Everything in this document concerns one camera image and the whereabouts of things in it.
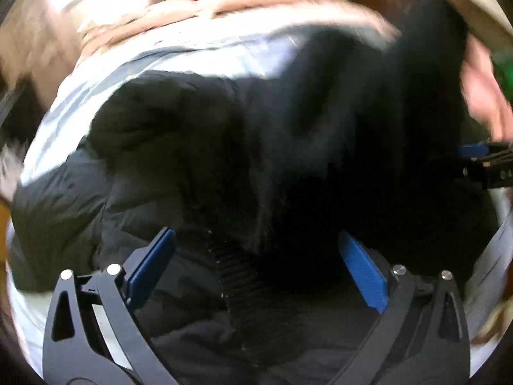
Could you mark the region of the black padded jacket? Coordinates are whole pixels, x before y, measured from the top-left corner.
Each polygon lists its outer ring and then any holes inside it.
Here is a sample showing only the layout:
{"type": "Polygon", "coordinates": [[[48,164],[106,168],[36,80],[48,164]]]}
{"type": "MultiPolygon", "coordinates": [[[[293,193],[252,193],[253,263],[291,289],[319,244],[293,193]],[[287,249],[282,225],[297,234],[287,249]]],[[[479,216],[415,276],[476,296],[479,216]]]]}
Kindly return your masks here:
{"type": "Polygon", "coordinates": [[[143,332],[184,384],[325,384],[377,312],[339,245],[464,288],[497,230],[468,184],[460,73],[468,27],[428,0],[383,50],[315,32],[279,76],[147,71],[117,89],[65,162],[20,187],[16,287],[125,261],[165,227],[177,251],[143,332]]]}

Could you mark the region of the pink fluffy blanket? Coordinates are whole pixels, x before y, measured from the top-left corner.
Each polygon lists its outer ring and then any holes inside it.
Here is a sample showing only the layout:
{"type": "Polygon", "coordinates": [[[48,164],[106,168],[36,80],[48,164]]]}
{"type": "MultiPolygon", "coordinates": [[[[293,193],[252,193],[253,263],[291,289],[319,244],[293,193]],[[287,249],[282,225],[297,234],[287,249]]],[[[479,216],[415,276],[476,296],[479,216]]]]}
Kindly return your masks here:
{"type": "Polygon", "coordinates": [[[462,91],[469,115],[483,125],[493,141],[512,141],[512,107],[493,75],[490,51],[468,35],[463,60],[462,91]]]}

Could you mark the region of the pink floral bed cover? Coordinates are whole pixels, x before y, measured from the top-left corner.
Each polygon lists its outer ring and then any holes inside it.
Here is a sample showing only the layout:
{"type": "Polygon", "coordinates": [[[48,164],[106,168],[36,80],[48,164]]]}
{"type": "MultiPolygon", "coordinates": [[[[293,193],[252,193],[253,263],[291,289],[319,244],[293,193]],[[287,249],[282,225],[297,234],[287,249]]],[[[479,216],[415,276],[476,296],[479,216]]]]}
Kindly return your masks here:
{"type": "Polygon", "coordinates": [[[167,0],[120,17],[113,23],[83,26],[79,60],[104,53],[120,42],[173,23],[185,25],[173,33],[187,32],[205,38],[234,37],[237,32],[268,33],[296,25],[335,25],[372,30],[389,41],[399,35],[395,26],[376,11],[342,0],[167,0]]]}

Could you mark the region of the light blue plaid sheet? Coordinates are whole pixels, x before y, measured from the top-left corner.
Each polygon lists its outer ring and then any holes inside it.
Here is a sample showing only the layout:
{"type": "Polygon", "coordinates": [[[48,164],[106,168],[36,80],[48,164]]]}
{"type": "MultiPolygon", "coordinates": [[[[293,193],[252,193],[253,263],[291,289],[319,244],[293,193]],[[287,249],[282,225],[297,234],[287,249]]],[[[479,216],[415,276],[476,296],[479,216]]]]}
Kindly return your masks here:
{"type": "MultiPolygon", "coordinates": [[[[227,79],[237,77],[273,78],[286,70],[298,51],[315,32],[327,28],[339,30],[343,34],[379,50],[391,45],[403,33],[402,30],[397,38],[385,41],[375,33],[366,33],[362,38],[358,38],[354,33],[340,26],[291,26],[274,31],[270,35],[250,33],[233,39],[219,38],[207,48],[177,45],[142,52],[123,64],[114,64],[106,60],[92,64],[86,71],[68,80],[64,93],[57,99],[42,121],[29,148],[22,181],[18,189],[62,165],[89,134],[93,118],[108,98],[123,84],[139,77],[144,72],[190,73],[203,77],[227,79]]],[[[478,137],[463,145],[492,142],[488,130],[470,115],[469,117],[470,126],[477,131],[478,137]]],[[[467,383],[471,382],[473,374],[470,340],[475,336],[502,294],[505,270],[511,256],[511,225],[501,193],[502,188],[479,189],[486,190],[491,197],[497,215],[497,230],[475,261],[472,275],[465,283],[464,288],[457,287],[463,303],[469,334],[470,373],[467,383]]],[[[34,369],[36,378],[47,384],[43,377],[44,330],[55,288],[42,293],[22,291],[14,283],[9,261],[8,273],[10,302],[14,324],[23,351],[23,360],[34,369]]],[[[114,361],[122,367],[128,368],[130,364],[113,334],[104,309],[95,306],[94,313],[114,361]]],[[[141,327],[140,330],[152,345],[156,355],[165,362],[149,336],[143,332],[141,327]]],[[[176,379],[174,384],[184,384],[176,377],[174,378],[176,379]]]]}

